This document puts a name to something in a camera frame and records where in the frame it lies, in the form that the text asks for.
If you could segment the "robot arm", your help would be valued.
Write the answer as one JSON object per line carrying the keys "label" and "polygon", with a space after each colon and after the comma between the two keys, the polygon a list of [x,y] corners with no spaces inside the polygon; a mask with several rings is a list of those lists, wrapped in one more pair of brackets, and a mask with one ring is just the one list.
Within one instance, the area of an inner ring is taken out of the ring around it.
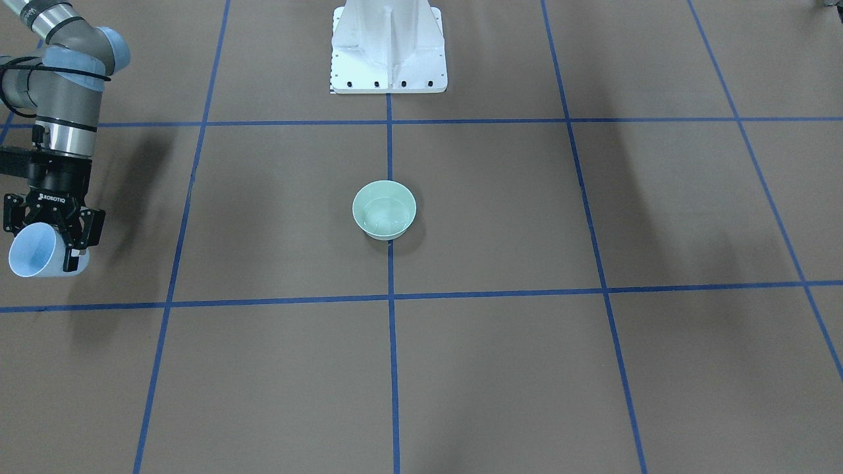
{"label": "robot arm", "polygon": [[2,197],[2,229],[18,277],[84,272],[106,214],[86,204],[105,85],[130,63],[124,38],[94,27],[69,1],[8,1],[42,45],[2,56],[2,105],[30,119],[30,147],[2,147],[2,175],[25,179],[27,193]]}

